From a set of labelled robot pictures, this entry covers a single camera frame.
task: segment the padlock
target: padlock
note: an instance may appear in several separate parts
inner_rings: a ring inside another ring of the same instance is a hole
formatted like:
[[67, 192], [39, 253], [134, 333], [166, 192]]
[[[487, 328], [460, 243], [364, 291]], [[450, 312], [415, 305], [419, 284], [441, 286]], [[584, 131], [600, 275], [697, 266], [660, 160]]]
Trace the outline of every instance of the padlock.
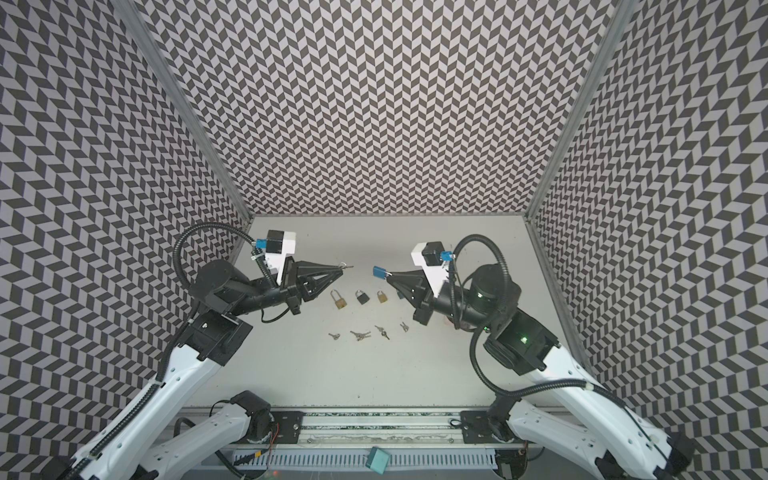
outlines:
[[365, 302], [370, 300], [370, 298], [368, 298], [366, 293], [363, 292], [362, 290], [357, 290], [355, 292], [355, 296], [357, 297], [357, 301], [360, 302], [360, 305], [363, 305]]
[[[336, 292], [336, 295], [339, 296], [338, 300], [333, 298], [333, 292]], [[338, 290], [331, 290], [331, 298], [333, 298], [333, 302], [336, 304], [337, 309], [341, 310], [346, 306], [346, 300], [341, 297], [341, 293], [339, 293]]]

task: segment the brass padlock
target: brass padlock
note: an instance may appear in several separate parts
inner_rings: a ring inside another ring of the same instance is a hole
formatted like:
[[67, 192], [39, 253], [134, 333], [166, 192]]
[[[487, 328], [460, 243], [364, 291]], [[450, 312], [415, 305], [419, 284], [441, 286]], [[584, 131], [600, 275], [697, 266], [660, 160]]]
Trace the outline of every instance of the brass padlock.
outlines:
[[[336, 292], [336, 295], [339, 296], [338, 300], [333, 297], [333, 292]], [[346, 300], [341, 297], [341, 293], [339, 293], [338, 290], [331, 290], [331, 298], [333, 298], [333, 302], [336, 304], [337, 309], [341, 310], [346, 306]]]

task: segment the chevron patterned wallpaper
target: chevron patterned wallpaper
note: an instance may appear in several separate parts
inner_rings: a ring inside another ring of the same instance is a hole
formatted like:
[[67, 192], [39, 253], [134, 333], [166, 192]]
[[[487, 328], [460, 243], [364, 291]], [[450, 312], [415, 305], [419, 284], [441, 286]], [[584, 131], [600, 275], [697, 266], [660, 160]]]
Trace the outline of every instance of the chevron patterned wallpaper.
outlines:
[[242, 220], [111, 6], [0, 10], [0, 472], [27, 478], [153, 374], [186, 305], [180, 230]]
[[615, 0], [139, 0], [259, 214], [518, 212]]
[[768, 467], [768, 5], [641, 2], [538, 228], [600, 380]]

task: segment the silver key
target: silver key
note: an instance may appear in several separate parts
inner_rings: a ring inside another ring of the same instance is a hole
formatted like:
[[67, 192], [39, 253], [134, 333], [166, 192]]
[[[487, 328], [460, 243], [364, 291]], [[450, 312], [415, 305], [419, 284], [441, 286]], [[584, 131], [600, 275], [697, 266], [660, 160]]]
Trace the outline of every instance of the silver key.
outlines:
[[353, 332], [352, 330], [350, 330], [349, 333], [352, 333], [355, 336], [355, 338], [357, 339], [358, 342], [360, 340], [362, 340], [362, 339], [367, 339], [367, 338], [369, 338], [371, 336], [371, 332], [357, 333], [357, 332]]
[[379, 329], [379, 333], [381, 333], [381, 334], [382, 334], [382, 336], [383, 336], [384, 338], [386, 338], [387, 340], [389, 340], [389, 337], [386, 335], [386, 330], [384, 330], [384, 328], [383, 328], [383, 327], [381, 327], [381, 326], [377, 326], [377, 325], [374, 325], [374, 327], [376, 327], [377, 329]]

